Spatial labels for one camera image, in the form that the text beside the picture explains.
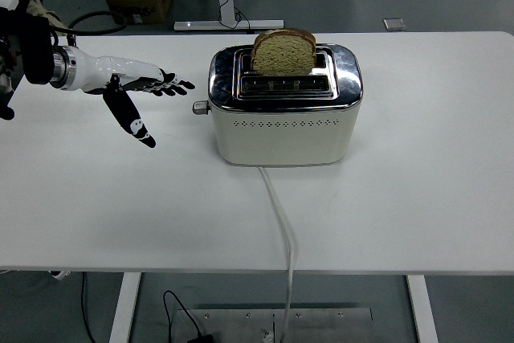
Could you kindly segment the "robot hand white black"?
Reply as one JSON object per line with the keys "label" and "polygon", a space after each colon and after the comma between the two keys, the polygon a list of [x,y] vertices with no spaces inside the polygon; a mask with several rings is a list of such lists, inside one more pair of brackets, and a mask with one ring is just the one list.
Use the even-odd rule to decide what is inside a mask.
{"label": "robot hand white black", "polygon": [[152,63],[110,56],[92,57],[78,50],[75,53],[79,60],[76,87],[85,93],[102,96],[120,127],[150,148],[156,146],[156,141],[145,127],[129,93],[185,96],[195,89],[188,80]]}

